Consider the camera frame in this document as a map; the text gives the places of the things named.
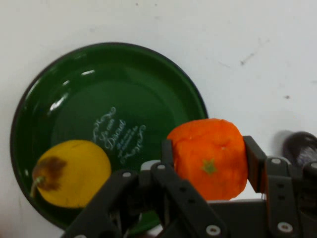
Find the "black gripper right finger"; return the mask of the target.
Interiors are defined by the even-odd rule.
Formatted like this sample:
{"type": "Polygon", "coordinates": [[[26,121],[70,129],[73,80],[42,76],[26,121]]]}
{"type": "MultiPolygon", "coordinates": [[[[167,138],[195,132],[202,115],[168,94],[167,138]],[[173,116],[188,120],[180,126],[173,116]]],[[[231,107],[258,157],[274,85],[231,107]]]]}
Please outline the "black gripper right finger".
{"type": "Polygon", "coordinates": [[[262,199],[251,216],[253,238],[317,236],[317,172],[297,168],[281,157],[269,157],[251,136],[243,137],[248,180],[262,199]]]}

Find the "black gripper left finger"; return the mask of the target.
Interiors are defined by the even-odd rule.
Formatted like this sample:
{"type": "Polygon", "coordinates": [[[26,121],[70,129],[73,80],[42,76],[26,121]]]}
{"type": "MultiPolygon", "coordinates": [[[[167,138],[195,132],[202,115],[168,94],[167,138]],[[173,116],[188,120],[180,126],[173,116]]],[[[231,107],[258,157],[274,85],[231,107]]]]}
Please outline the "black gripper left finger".
{"type": "Polygon", "coordinates": [[[153,211],[161,238],[226,238],[228,228],[193,186],[174,170],[172,142],[149,170],[122,169],[110,176],[66,229],[65,238],[125,238],[142,214],[153,211]]]}

